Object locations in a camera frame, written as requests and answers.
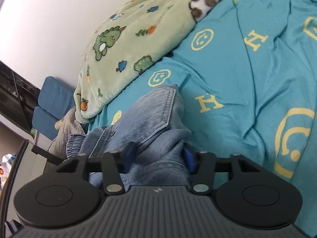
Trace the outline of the blue denim jeans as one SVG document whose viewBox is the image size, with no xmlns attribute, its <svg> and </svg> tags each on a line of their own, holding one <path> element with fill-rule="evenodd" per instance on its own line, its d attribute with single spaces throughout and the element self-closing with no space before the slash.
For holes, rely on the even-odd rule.
<svg viewBox="0 0 317 238">
<path fill-rule="evenodd" d="M 72 134 L 66 156 L 101 157 L 122 152 L 132 142 L 137 156 L 129 172 L 120 176 L 125 190 L 136 185 L 187 186 L 189 171 L 182 150 L 191 131 L 182 123 L 183 112 L 178 86 L 157 86 L 139 98 L 114 125 L 95 128 L 88 134 Z"/>
</svg>

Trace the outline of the grey cloth on chair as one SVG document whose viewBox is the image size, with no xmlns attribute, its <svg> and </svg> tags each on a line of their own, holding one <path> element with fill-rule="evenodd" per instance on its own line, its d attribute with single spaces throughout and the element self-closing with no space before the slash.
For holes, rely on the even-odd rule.
<svg viewBox="0 0 317 238">
<path fill-rule="evenodd" d="M 85 131 L 82 125 L 76 120 L 75 117 L 76 108 L 71 108 L 66 115 L 61 119 L 63 120 L 62 127 L 58 130 L 56 138 L 52 141 L 48 148 L 48 152 L 66 159 L 66 145 L 69 137 L 72 134 L 84 134 Z"/>
</svg>

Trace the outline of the yellow plush toy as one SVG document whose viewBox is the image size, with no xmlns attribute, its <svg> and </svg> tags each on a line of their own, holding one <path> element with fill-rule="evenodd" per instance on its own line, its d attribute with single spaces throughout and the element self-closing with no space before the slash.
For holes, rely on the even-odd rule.
<svg viewBox="0 0 317 238">
<path fill-rule="evenodd" d="M 63 125 L 63 120 L 58 120 L 55 123 L 54 127 L 55 127 L 56 130 L 59 130 L 62 127 L 62 125 Z"/>
</svg>

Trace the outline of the white desk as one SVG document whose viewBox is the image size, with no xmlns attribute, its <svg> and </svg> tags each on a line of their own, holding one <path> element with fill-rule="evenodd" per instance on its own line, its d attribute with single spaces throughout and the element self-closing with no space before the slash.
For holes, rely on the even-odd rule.
<svg viewBox="0 0 317 238">
<path fill-rule="evenodd" d="M 1 234 L 6 232 L 5 223 L 18 220 L 13 199 L 17 191 L 25 184 L 44 173 L 47 159 L 32 151 L 33 144 L 24 140 L 16 153 L 9 177 L 1 193 Z"/>
</svg>

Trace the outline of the blue folded cushion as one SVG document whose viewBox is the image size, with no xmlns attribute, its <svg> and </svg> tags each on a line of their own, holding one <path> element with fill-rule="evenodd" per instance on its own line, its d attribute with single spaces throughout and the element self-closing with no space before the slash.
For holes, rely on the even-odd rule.
<svg viewBox="0 0 317 238">
<path fill-rule="evenodd" d="M 52 76 L 44 80 L 32 118 L 33 127 L 41 134 L 54 140 L 58 134 L 55 123 L 75 106 L 74 91 Z"/>
</svg>

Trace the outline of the tissue box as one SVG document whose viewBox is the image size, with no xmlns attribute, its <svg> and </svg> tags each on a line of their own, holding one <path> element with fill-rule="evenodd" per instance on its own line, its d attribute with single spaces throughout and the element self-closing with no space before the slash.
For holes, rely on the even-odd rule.
<svg viewBox="0 0 317 238">
<path fill-rule="evenodd" d="M 6 154 L 2 157 L 2 164 L 7 168 L 11 169 L 13 166 L 13 163 L 16 159 L 17 154 Z"/>
</svg>

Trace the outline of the teal smiley bed sheet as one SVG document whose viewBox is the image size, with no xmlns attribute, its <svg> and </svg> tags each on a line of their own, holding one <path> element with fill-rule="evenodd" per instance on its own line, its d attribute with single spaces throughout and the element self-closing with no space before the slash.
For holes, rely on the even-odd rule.
<svg viewBox="0 0 317 238">
<path fill-rule="evenodd" d="M 193 147 L 242 154 L 293 184 L 296 225 L 316 235 L 316 0 L 222 0 L 89 128 L 160 84 L 178 85 Z"/>
</svg>

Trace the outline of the dark window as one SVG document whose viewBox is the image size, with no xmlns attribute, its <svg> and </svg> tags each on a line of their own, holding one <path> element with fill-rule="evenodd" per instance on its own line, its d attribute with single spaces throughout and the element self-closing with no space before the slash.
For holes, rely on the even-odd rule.
<svg viewBox="0 0 317 238">
<path fill-rule="evenodd" d="M 0 64 L 0 83 L 1 115 L 23 131 L 31 132 L 40 89 L 4 63 Z"/>
</svg>

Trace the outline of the green cartoon fleece blanket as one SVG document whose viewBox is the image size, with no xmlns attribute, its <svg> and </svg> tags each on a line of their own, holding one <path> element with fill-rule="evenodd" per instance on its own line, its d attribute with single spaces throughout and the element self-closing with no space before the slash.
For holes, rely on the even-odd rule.
<svg viewBox="0 0 317 238">
<path fill-rule="evenodd" d="M 89 123 L 173 50 L 221 0 L 130 0 L 100 25 L 82 57 L 76 119 Z"/>
</svg>

